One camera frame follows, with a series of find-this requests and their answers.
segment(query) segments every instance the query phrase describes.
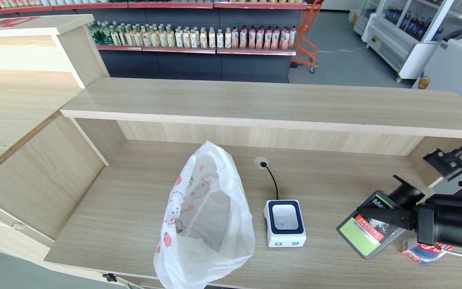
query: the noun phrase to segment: black cable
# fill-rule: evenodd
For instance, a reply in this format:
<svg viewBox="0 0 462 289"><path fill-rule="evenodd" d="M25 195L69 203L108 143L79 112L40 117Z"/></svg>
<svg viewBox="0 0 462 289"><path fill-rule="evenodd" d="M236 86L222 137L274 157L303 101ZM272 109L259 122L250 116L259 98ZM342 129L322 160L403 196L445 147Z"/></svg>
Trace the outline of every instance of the black cable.
<svg viewBox="0 0 462 289"><path fill-rule="evenodd" d="M272 174L272 172L270 171L270 169L268 168L268 166L266 165L266 163L264 161L262 161L260 163L260 166L262 166L262 168L266 168L270 174L270 176L272 177L272 181L274 182L274 185L276 187L276 199L279 199L279 191L277 190L277 183L276 183L276 179L274 179L274 175Z"/></svg>

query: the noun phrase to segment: red label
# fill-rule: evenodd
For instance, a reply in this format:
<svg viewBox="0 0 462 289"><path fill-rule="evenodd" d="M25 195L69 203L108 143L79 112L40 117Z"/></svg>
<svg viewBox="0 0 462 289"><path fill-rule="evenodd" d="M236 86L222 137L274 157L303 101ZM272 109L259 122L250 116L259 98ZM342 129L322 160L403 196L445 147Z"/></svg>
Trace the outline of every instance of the red label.
<svg viewBox="0 0 462 289"><path fill-rule="evenodd" d="M0 21L0 28L14 27L15 25L19 25L21 23L28 22L29 20L33 20L39 17L40 16L3 19Z"/></svg>
<svg viewBox="0 0 462 289"><path fill-rule="evenodd" d="M372 225L370 225L370 223L365 218L363 218L363 216L358 215L355 218L355 220L359 225L361 225L361 227L363 227L363 229L365 229L377 241L381 241L384 238L383 234L379 233L378 230L374 229L374 227L372 227Z"/></svg>

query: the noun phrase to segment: white cable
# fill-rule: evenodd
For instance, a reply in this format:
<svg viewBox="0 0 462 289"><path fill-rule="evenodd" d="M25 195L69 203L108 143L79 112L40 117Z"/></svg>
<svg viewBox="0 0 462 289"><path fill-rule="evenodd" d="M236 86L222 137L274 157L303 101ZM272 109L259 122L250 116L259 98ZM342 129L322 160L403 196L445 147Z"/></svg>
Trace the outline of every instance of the white cable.
<svg viewBox="0 0 462 289"><path fill-rule="evenodd" d="M356 49L353 49L351 51L347 51L345 49L336 49L335 51L319 51L319 53L335 53L335 52L338 52L338 51L343 51L343 52L354 52L354 51L358 51L360 49L365 49L366 46L363 46L363 47L359 47L359 48L356 48Z"/></svg>

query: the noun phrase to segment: snack package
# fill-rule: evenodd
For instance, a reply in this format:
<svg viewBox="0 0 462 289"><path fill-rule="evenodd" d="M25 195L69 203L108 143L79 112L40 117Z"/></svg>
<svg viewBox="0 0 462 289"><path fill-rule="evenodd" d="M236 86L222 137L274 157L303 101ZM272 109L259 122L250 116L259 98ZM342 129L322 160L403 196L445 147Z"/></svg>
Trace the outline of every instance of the snack package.
<svg viewBox="0 0 462 289"><path fill-rule="evenodd" d="M403 242L402 254L407 255L416 263L428 264L441 258L445 251L452 249L454 246L436 243L439 248L429 245L419 244L416 238L407 238Z"/></svg>

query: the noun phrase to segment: red shelf edge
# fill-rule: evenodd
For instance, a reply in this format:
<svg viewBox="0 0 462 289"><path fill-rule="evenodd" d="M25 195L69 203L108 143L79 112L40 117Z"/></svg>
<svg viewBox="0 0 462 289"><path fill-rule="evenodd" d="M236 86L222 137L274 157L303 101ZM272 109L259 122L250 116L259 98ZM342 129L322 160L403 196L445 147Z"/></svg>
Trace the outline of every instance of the red shelf edge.
<svg viewBox="0 0 462 289"><path fill-rule="evenodd" d="M128 2L128 8L212 9L213 2Z"/></svg>
<svg viewBox="0 0 462 289"><path fill-rule="evenodd" d="M96 45L96 47L101 51L142 51L142 48L137 46Z"/></svg>
<svg viewBox="0 0 462 289"><path fill-rule="evenodd" d="M19 12L39 12L53 11L53 6L21 6L11 8L1 8L0 14L19 13Z"/></svg>
<svg viewBox="0 0 462 289"><path fill-rule="evenodd" d="M151 47L143 46L142 51L152 52L170 52L170 53L199 53L199 54L216 54L215 48L178 48L178 47Z"/></svg>
<svg viewBox="0 0 462 289"><path fill-rule="evenodd" d="M280 49L266 50L266 49L249 49L249 48L248 49L217 48L217 54L295 56L295 55L297 55L297 51L295 51L295 50L282 51Z"/></svg>
<svg viewBox="0 0 462 289"><path fill-rule="evenodd" d="M105 9L105 8L128 8L128 2L117 3L86 3L53 6L53 10L77 10L77 9Z"/></svg>
<svg viewBox="0 0 462 289"><path fill-rule="evenodd" d="M215 8L242 8L242 9L306 9L303 3L280 3L280 2L215 2Z"/></svg>

